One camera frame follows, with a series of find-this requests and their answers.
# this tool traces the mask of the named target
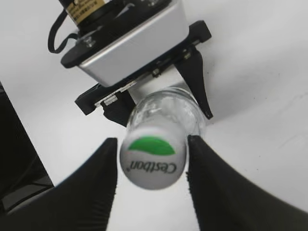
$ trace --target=bottle cap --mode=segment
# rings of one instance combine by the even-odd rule
[[[166,188],[183,173],[186,135],[175,123],[155,119],[128,133],[120,151],[120,164],[128,179],[149,190]]]

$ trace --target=clear plastic bottle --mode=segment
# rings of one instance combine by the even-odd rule
[[[189,92],[171,87],[150,94],[128,121],[120,152],[125,175],[146,189],[172,185],[185,167],[187,136],[204,130],[205,116]]]

